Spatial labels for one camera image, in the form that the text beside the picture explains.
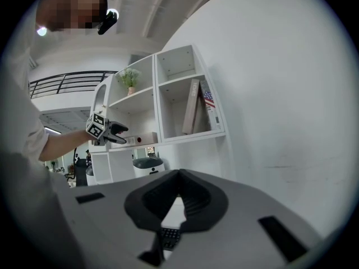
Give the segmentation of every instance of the black railing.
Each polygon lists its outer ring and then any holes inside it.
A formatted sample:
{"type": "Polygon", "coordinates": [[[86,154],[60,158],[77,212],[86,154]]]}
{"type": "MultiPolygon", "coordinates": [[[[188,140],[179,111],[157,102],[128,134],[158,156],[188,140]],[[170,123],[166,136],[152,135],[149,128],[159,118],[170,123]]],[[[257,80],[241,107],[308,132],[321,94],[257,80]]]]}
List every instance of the black railing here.
{"type": "Polygon", "coordinates": [[[30,83],[31,98],[62,94],[64,92],[93,91],[109,75],[116,71],[73,72],[42,78],[30,83]]]}

